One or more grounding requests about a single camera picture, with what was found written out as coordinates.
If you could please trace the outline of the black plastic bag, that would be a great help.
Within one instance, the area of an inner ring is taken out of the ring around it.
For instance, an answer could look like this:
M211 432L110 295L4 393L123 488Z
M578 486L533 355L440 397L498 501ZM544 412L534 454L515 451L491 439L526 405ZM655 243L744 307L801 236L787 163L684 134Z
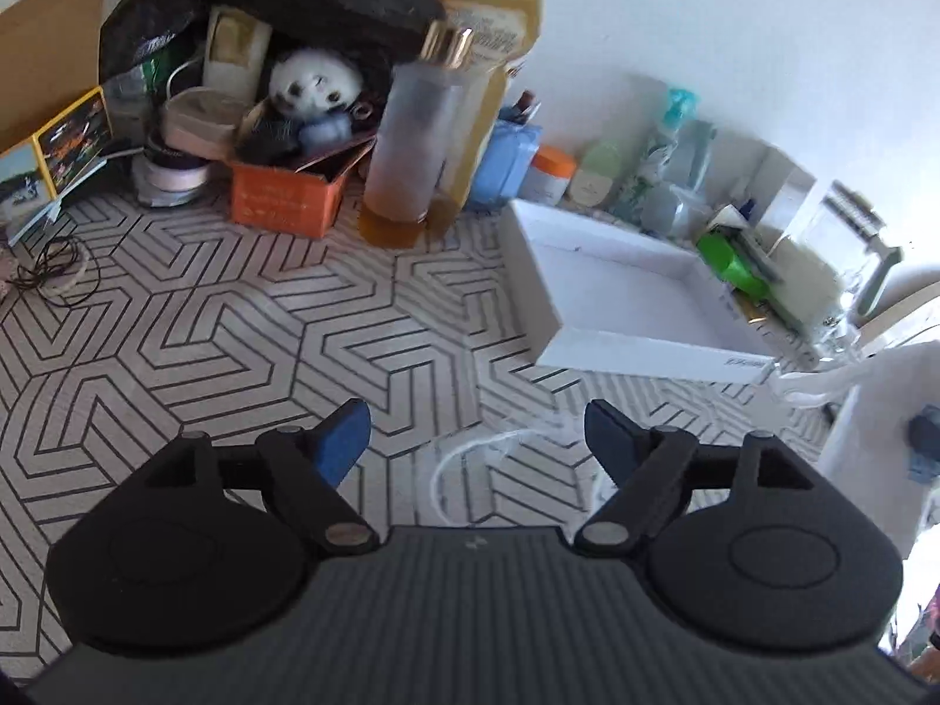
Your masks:
M119 0L100 29L100 78L202 35L221 5L269 24L271 43L285 51L331 49L351 59L374 94L389 91L390 69L416 59L430 24L446 18L441 0Z

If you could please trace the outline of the yellow snack pouch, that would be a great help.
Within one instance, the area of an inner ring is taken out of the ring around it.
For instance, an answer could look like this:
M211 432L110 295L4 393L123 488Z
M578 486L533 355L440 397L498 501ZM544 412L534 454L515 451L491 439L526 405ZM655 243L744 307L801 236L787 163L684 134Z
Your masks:
M441 0L451 26L473 32L464 100L432 200L429 233L443 237L467 204L503 97L542 31L543 0Z

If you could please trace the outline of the frosted bottle gold cap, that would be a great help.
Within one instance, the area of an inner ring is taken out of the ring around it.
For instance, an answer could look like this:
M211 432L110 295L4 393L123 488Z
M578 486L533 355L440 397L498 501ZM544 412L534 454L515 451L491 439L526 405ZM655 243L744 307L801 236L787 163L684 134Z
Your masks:
M435 21L418 59L395 67L358 214L368 244L409 249L424 232L465 94L472 42L470 27Z

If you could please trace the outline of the orange lid cream jar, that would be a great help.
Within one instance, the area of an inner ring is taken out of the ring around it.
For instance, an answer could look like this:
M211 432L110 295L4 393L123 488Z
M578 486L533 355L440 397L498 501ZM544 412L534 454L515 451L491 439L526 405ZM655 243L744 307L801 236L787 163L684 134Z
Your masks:
M550 145L540 146L533 155L526 177L519 187L519 199L554 207L566 194L577 172L577 161L566 151Z

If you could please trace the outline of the white nonwoven shopping bag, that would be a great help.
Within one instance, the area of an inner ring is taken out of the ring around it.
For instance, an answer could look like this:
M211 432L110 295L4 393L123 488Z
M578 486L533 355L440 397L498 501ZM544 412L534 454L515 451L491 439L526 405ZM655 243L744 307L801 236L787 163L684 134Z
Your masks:
M938 344L889 348L825 372L773 372L795 408L843 401L819 473L906 557L938 492Z

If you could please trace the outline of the open cardboard photo box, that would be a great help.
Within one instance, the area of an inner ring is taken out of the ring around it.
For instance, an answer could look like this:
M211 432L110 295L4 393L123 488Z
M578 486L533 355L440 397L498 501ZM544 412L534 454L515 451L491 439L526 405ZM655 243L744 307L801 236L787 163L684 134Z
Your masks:
M103 166L103 0L19 0L2 13L2 244L54 220Z

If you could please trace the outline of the white panda plush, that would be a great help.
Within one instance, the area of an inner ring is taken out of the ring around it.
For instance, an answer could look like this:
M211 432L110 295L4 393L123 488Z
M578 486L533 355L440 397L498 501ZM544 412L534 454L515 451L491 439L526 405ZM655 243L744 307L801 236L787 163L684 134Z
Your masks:
M362 73L351 62L323 49L300 49L274 65L268 99L285 118L307 123L351 107L362 89Z

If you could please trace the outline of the white bottle warmer appliance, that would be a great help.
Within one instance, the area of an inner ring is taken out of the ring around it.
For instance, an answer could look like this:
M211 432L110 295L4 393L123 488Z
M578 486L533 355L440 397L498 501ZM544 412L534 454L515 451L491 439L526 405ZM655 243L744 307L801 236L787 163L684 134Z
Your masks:
M771 305L819 358L843 352L846 334L844 283L814 251L784 237L771 254L777 277L770 283Z

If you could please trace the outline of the white cream candle jar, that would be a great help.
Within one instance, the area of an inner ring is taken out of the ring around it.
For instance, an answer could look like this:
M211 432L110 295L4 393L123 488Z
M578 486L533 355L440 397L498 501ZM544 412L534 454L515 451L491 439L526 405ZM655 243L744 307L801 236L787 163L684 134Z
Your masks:
M242 102L257 97L273 27L232 6L210 11L202 85Z

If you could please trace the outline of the stacked round tins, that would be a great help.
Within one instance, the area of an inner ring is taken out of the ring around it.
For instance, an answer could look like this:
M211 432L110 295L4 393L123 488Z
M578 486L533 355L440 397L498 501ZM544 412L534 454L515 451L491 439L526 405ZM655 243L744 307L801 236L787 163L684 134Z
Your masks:
M234 153L248 111L247 102L204 86L169 97L130 164L137 202L175 209L201 196L219 164Z

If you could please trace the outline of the teal spray bottle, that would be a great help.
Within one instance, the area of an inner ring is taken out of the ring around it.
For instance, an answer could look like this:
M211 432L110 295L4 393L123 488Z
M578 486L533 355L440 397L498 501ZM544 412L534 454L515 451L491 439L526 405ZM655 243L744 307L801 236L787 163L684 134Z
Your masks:
M667 96L667 107L660 121L650 132L644 153L637 166L627 175L613 202L612 215L618 220L637 224L645 197L663 180L667 164L679 146L679 134L683 124L693 118L700 97L688 89L671 88Z

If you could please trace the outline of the green plastic case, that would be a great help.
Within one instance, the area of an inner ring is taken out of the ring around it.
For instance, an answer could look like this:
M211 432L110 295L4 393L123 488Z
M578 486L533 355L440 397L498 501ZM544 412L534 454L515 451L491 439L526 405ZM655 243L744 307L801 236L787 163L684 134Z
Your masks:
M696 242L696 248L720 280L754 303L770 301L770 282L747 253L746 234L741 229L717 227L707 231Z

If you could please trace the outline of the green white small container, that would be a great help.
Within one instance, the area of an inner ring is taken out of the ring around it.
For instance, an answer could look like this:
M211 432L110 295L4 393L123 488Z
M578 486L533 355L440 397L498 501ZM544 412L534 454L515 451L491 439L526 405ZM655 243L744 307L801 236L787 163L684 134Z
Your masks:
M622 151L615 143L598 140L586 148L567 188L567 197L582 207L599 207L609 197L622 172Z

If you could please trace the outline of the brown spray bottle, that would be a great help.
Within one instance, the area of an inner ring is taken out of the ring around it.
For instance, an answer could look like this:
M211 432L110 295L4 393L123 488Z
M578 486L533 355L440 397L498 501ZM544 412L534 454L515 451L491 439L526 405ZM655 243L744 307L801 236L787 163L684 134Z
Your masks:
M523 91L519 99L510 107L508 119L515 124L528 124L539 111L540 102L532 91Z

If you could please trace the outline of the orange cardboard box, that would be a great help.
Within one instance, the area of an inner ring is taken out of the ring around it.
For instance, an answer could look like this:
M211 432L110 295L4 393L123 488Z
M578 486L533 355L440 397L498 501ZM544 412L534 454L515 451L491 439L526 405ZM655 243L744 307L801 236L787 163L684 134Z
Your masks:
M329 155L290 167L230 164L231 220L273 233L321 239L335 224L352 170L374 146L349 140Z

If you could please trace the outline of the blue pen holder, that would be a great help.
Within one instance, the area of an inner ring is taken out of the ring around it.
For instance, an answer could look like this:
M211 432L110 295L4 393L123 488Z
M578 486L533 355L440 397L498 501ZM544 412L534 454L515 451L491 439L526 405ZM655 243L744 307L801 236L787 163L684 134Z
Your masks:
M473 177L465 210L491 212L515 199L540 140L542 128L537 124L499 119Z

